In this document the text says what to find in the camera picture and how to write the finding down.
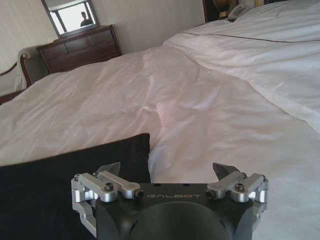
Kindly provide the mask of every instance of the hotel room bed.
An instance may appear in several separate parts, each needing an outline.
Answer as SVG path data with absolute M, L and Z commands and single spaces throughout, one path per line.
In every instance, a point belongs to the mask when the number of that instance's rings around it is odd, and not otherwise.
M 0 166 L 150 133 L 152 182 L 213 182 L 213 162 L 265 174 L 254 239 L 319 239 L 319 9 L 278 2 L 51 74 L 0 106 Z

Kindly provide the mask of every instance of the metal bracket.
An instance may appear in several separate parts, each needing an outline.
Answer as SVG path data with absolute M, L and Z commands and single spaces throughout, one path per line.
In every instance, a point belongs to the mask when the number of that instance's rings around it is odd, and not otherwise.
M 245 173 L 233 171 L 220 181 L 208 184 L 205 194 L 209 199 L 215 200 L 225 198 L 226 192 L 230 191 L 231 199 L 235 202 L 246 203 L 249 199 L 252 199 L 253 230 L 255 230 L 260 222 L 261 214 L 268 206 L 268 189 L 269 180 L 266 176 L 254 173 L 247 177 Z
M 129 182 L 108 171 L 77 174 L 71 180 L 72 209 L 79 212 L 81 223 L 97 237 L 96 219 L 92 212 L 92 201 L 100 198 L 110 203 L 117 199 L 118 191 L 126 199 L 140 199 L 143 191 L 138 183 Z
M 73 202 L 72 209 L 77 211 L 80 215 L 81 223 L 89 230 L 89 232 L 97 237 L 97 222 L 93 215 L 91 205 L 86 201 Z

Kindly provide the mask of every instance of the black pillow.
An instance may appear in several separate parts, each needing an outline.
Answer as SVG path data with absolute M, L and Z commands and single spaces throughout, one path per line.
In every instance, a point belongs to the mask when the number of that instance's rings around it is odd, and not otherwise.
M 72 210 L 72 177 L 92 174 L 102 165 L 120 162 L 121 178 L 149 183 L 149 140 L 150 135 L 145 133 L 34 162 L 1 167 L 1 239 L 95 239 Z

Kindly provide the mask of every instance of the armchair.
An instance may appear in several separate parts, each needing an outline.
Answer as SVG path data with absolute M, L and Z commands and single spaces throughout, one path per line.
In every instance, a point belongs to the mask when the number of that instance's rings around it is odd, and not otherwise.
M 0 73 L 0 105 L 47 75 L 47 66 L 37 46 L 21 49 L 17 54 L 17 62 L 9 70 Z

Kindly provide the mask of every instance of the screw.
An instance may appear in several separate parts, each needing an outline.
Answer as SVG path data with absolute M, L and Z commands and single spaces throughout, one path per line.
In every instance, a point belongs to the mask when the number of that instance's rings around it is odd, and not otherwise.
M 205 192 L 205 196 L 209 200 L 215 200 L 216 199 L 216 193 L 214 191 L 212 191 L 212 190 L 207 190 Z
M 134 200 L 142 199 L 143 197 L 144 197 L 144 192 L 141 189 L 134 191 L 133 193 Z
M 242 183 L 237 183 L 236 185 L 234 185 L 235 190 L 239 191 L 239 192 L 243 192 L 245 190 L 245 185 L 243 185 Z
M 78 181 L 79 176 L 80 176 L 80 174 L 76 174 L 76 175 L 74 175 L 74 179 L 75 179 L 76 181 Z
M 112 191 L 114 189 L 114 184 L 112 182 L 107 182 L 104 185 L 104 190 L 106 191 Z

